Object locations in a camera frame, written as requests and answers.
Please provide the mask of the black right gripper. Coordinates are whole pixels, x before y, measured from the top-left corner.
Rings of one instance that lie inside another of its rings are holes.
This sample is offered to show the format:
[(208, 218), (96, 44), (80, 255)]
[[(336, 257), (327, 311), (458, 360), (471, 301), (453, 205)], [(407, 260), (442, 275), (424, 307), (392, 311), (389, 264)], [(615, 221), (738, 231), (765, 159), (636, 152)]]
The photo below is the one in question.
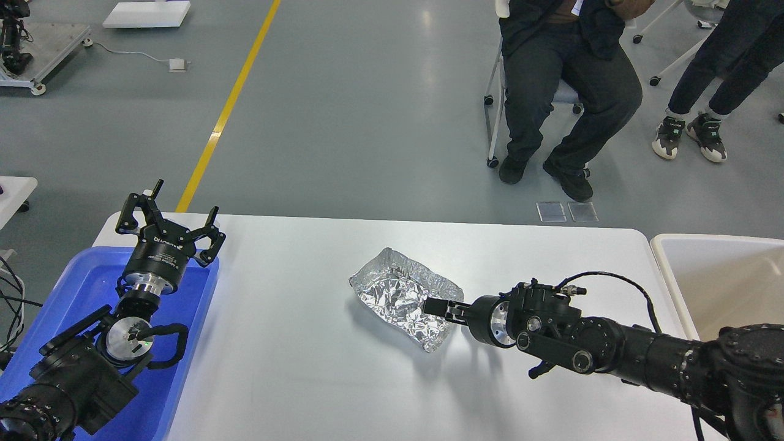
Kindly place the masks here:
[(503, 349), (515, 346), (515, 338), (507, 331), (509, 301), (501, 296), (482, 296), (473, 304), (426, 298), (422, 311), (448, 323), (467, 325), (472, 337), (481, 343)]

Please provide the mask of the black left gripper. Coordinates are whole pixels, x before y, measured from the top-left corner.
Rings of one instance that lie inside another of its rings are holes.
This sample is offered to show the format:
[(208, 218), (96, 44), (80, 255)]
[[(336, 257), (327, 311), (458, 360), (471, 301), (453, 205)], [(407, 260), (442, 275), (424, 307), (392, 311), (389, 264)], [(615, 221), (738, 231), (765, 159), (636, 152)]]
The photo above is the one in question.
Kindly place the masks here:
[[(165, 220), (155, 199), (163, 185), (164, 179), (158, 179), (149, 195), (129, 194), (119, 212), (115, 232), (120, 235), (140, 235), (121, 274), (123, 281), (136, 283), (152, 274), (162, 279), (160, 293), (169, 294), (178, 290), (190, 258), (202, 268), (215, 262), (226, 235), (215, 225), (218, 206), (208, 212), (201, 228), (187, 230), (179, 224), (162, 226)], [(143, 213), (144, 226), (140, 226), (135, 218), (136, 212)], [(202, 238), (207, 238), (209, 245), (198, 251), (196, 242)]]

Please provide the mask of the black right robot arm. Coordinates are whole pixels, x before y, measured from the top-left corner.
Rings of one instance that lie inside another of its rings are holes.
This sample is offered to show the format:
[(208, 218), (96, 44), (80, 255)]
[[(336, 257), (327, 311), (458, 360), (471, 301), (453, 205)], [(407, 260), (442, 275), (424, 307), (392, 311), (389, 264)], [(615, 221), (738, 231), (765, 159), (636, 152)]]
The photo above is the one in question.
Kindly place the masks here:
[(537, 357), (531, 379), (559, 366), (674, 397), (691, 407), (698, 439), (702, 423), (730, 440), (782, 439), (781, 324), (726, 326), (706, 342), (681, 339), (662, 332), (647, 293), (652, 329), (583, 315), (570, 301), (586, 289), (573, 280), (532, 279), (472, 304), (426, 298), (423, 312), (466, 326), (484, 344)]

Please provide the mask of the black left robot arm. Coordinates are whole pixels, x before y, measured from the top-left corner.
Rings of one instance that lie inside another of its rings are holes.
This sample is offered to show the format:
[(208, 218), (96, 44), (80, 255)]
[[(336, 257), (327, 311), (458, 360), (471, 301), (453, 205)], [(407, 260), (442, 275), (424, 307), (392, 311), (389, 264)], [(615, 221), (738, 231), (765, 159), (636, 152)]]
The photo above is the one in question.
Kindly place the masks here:
[(76, 428), (93, 435), (139, 393), (145, 369), (176, 366), (187, 351), (183, 323), (152, 324), (160, 299), (175, 293), (189, 262), (207, 267), (226, 235), (216, 226), (219, 208), (204, 226), (189, 229), (166, 219), (151, 193), (131, 193), (116, 224), (137, 243), (116, 282), (118, 303), (104, 305), (41, 346), (32, 383), (2, 403), (3, 440), (72, 440)]

